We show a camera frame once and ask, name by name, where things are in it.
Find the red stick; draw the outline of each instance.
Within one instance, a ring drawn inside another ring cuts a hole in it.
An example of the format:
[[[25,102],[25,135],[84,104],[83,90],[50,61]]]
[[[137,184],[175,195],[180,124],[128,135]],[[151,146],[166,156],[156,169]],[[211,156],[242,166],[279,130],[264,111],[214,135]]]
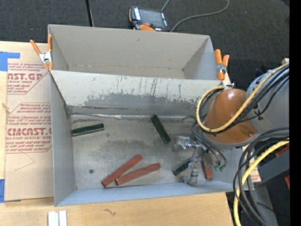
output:
[[[123,173],[125,173],[127,170],[129,170],[131,167],[135,166],[138,162],[142,160],[142,156],[138,154],[131,160],[129,160],[126,164],[118,168],[116,171],[114,171],[112,174],[110,174],[108,177],[106,177],[104,180],[102,180],[102,184],[104,187],[109,185],[111,182],[113,182],[115,179],[120,177]]]
[[[130,172],[124,176],[121,176],[119,178],[117,178],[115,181],[116,181],[116,184],[117,185],[120,185],[120,184],[123,184],[123,183],[126,183],[128,181],[131,181],[133,179],[136,179],[136,178],[139,178],[141,176],[144,176],[146,174],[149,174],[153,171],[156,171],[158,169],[161,168],[161,165],[160,163],[155,163],[155,164],[152,164],[148,167],[145,167],[145,168],[141,168],[137,171],[134,171],[134,172]]]

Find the white cardboard box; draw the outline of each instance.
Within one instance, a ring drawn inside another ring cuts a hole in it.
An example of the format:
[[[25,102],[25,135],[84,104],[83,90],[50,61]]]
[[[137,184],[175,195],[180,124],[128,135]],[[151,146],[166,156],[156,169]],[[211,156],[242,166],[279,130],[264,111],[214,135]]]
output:
[[[198,100],[221,84],[209,36],[64,25],[48,32],[56,206],[232,190],[240,150],[225,154],[229,165],[213,181],[200,173],[190,186],[172,174],[193,152],[173,152],[176,136],[191,136]],[[160,139],[153,115],[170,143]],[[72,129],[97,123],[104,131],[72,137]],[[160,170],[104,188],[101,181],[136,154],[143,160],[130,171],[156,162]]]

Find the electronic device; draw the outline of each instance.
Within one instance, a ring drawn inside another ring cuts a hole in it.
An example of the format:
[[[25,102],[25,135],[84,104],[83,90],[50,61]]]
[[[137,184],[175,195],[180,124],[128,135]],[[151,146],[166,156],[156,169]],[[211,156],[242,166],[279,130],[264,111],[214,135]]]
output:
[[[129,20],[135,30],[170,32],[165,13],[159,9],[132,6]]]

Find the black cable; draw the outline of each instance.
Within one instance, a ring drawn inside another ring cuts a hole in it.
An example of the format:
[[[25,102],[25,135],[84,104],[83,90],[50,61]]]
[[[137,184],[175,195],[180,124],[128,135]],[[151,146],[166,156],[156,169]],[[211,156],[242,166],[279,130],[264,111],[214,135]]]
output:
[[[263,114],[263,112],[266,111],[266,109],[268,108],[268,106],[270,105],[273,97],[276,95],[277,92],[279,92],[279,90],[281,89],[281,87],[283,87],[283,85],[287,82],[289,78],[289,66],[288,67],[285,67],[283,70],[280,70],[278,71],[277,73],[275,73],[274,75],[271,76],[269,82],[267,84],[265,84],[262,89],[254,96],[254,98],[252,98],[251,102],[246,106],[246,108],[244,109],[244,111],[229,125],[227,126],[226,128],[224,128],[223,130],[220,130],[218,132],[210,132],[210,131],[204,131],[204,133],[207,133],[207,134],[212,134],[212,135],[216,135],[216,134],[219,134],[219,133],[223,133],[227,130],[229,130],[230,128],[234,127],[235,125],[237,124],[240,124],[240,123],[243,123],[245,121],[249,121],[251,119],[254,119],[254,118],[257,118],[257,116],[254,116],[252,118],[248,118],[248,119],[244,119],[248,113],[250,113],[250,111],[253,110],[253,108],[256,106],[257,103],[259,103],[259,101],[272,89],[274,88],[275,86],[278,85],[278,83],[280,81],[283,81],[284,82],[278,86],[278,89],[276,90],[276,92],[272,95],[272,97],[270,98],[269,102],[267,103],[266,107],[264,108],[264,110],[260,113],[260,114]],[[208,94],[208,99],[209,97],[211,97],[215,91],[213,91],[212,93]],[[208,100],[207,98],[204,99],[201,107],[200,107],[200,114],[202,113],[202,110],[203,108],[205,107],[205,104]]]
[[[91,13],[91,9],[90,9],[89,0],[85,0],[85,1],[86,1],[86,7],[87,7],[87,12],[88,12],[90,27],[94,27],[94,22],[92,19],[92,13]]]
[[[244,188],[241,182],[241,169],[244,166],[249,165],[250,160],[266,145],[261,146],[259,149],[257,149],[252,155],[251,155],[251,151],[253,150],[253,148],[255,147],[255,145],[263,140],[266,140],[268,138],[272,138],[275,136],[282,136],[282,137],[287,137],[288,133],[286,132],[288,128],[280,128],[280,129],[273,129],[270,130],[266,133],[263,133],[262,135],[260,135],[256,140],[254,140],[242,153],[241,158],[239,160],[239,168],[238,171],[236,172],[235,176],[234,176],[234,180],[233,180],[233,190],[235,192],[235,197],[237,198],[237,200],[241,203],[242,207],[245,208],[245,210],[250,210],[252,212],[252,214],[256,217],[257,220],[259,220],[262,224],[264,224],[264,221],[262,220],[261,217],[258,216],[258,214],[255,212],[255,210],[252,208],[251,204],[249,203],[246,195],[244,194]],[[242,161],[244,160],[245,156],[248,155],[248,157],[246,158],[246,161],[243,163]],[[241,199],[238,197],[237,193],[236,193],[236,186],[235,186],[235,181],[236,178],[238,177],[238,182],[239,182],[239,188],[241,191],[241,197],[244,199],[244,202],[247,204],[247,207],[245,206],[245,204],[241,201]],[[249,192],[251,194],[251,198],[254,198],[254,195],[252,194],[253,191],[252,189],[250,190],[249,188]]]
[[[224,156],[224,154],[217,149],[214,145],[212,145],[209,142],[206,142],[195,130],[194,130],[194,126],[197,124],[197,120],[195,120],[191,125],[190,125],[190,129],[192,131],[192,134],[194,135],[194,137],[196,138],[197,141],[199,141],[201,144],[203,144],[206,148],[209,149],[209,151],[215,156],[215,158],[218,160],[219,162],[219,166],[220,166],[220,160],[218,159],[216,153],[214,151],[216,151],[224,160],[224,166],[226,166],[227,164],[227,159]]]
[[[245,166],[247,165],[247,163],[249,163],[249,161],[259,152],[260,149],[256,150],[256,152],[252,155],[252,156],[249,156],[247,158],[247,160],[242,163],[242,161],[244,160],[246,154],[249,154],[254,146],[261,140],[265,140],[267,138],[271,138],[271,137],[275,137],[275,136],[287,136],[287,132],[285,132],[287,128],[281,128],[281,129],[273,129],[273,130],[270,130],[269,132],[267,133],[263,133],[261,136],[259,136],[256,140],[254,140],[254,142],[252,142],[242,153],[241,155],[241,158],[239,160],[239,168],[238,168],[238,171],[236,172],[235,176],[234,176],[234,180],[233,180],[233,189],[234,189],[234,192],[235,192],[235,196],[236,198],[238,199],[238,201],[244,206],[244,204],[242,203],[242,201],[238,198],[238,195],[236,193],[236,190],[235,190],[235,181],[236,181],[236,178],[238,176],[238,174],[240,173],[240,170]],[[239,186],[240,186],[240,189],[241,189],[241,192],[243,193],[244,192],[244,189],[243,189],[243,186],[241,184],[241,181],[239,181]]]
[[[271,95],[271,97],[270,97],[270,99],[268,100],[266,106],[265,106],[264,109],[260,112],[259,115],[263,114],[263,113],[267,110],[267,108],[268,108],[268,106],[270,105],[270,103],[272,102],[274,96],[280,91],[280,89],[281,89],[288,81],[289,81],[289,77],[288,77],[286,80],[284,80],[284,82],[278,87],[278,89]],[[239,123],[243,123],[243,122],[246,122],[246,121],[250,121],[250,120],[255,119],[255,118],[257,118],[257,117],[258,117],[258,115],[255,115],[255,116],[253,116],[253,117],[250,117],[250,118],[247,118],[247,119],[238,121],[238,122],[235,123],[235,124],[237,125],[237,124],[239,124]]]

